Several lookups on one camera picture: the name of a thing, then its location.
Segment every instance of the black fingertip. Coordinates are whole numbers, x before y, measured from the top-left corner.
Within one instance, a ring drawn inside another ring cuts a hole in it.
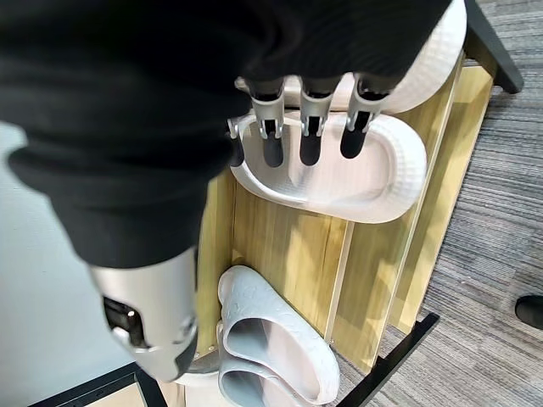
[[[305,165],[315,165],[321,156],[321,137],[316,134],[301,136],[299,159]]]
[[[346,159],[353,159],[360,154],[360,151],[362,151],[362,146],[364,145],[365,139],[366,133],[364,131],[349,131],[347,128],[345,128],[343,131],[343,136],[341,137],[341,154]]]
[[[239,167],[245,160],[244,145],[239,137],[231,138],[233,155],[230,160],[231,167]]]
[[[283,163],[283,145],[281,138],[275,138],[275,131],[268,133],[268,138],[263,140],[264,160],[272,168],[277,168]]]

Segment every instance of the white wall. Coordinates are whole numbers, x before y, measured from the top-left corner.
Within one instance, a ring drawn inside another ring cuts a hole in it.
[[[131,359],[110,337],[86,266],[48,201],[6,157],[23,134],[0,123],[0,406],[35,403]]]

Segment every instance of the white clog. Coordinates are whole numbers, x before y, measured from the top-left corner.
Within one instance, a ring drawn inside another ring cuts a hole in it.
[[[264,368],[259,376],[280,378],[309,404],[336,399],[339,368],[332,350],[260,274],[242,265],[231,267],[219,281],[219,299],[224,324],[221,346],[228,354],[255,362]],[[235,366],[236,361],[228,363]]]

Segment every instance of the black shoe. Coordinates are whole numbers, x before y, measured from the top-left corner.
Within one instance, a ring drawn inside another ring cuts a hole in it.
[[[515,314],[525,324],[543,330],[543,295],[519,298],[515,305]]]

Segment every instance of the black metal frame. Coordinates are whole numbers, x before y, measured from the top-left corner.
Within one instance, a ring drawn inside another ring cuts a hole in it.
[[[370,374],[347,394],[338,404],[338,407],[362,407],[367,405],[424,338],[435,328],[438,321],[439,317],[436,314],[430,314],[421,322],[417,322],[411,333],[386,358],[378,357],[377,363]],[[167,407],[159,384],[136,363],[130,363],[30,407],[82,407],[118,392],[133,383],[137,383],[139,386],[143,402],[147,407]]]
[[[415,323],[411,333],[386,358],[377,357],[377,362],[372,371],[339,402],[338,407],[362,407],[367,405],[407,358],[411,356],[424,338],[436,327],[438,322],[438,315],[429,314],[422,321]]]
[[[82,407],[137,383],[144,404],[167,407],[159,384],[136,363],[130,363],[89,382],[59,393],[30,407]]]
[[[486,19],[476,0],[465,0],[467,12],[467,33],[464,51],[475,59],[492,76],[494,83],[508,93],[518,93],[524,87],[511,56],[503,47],[492,25]]]

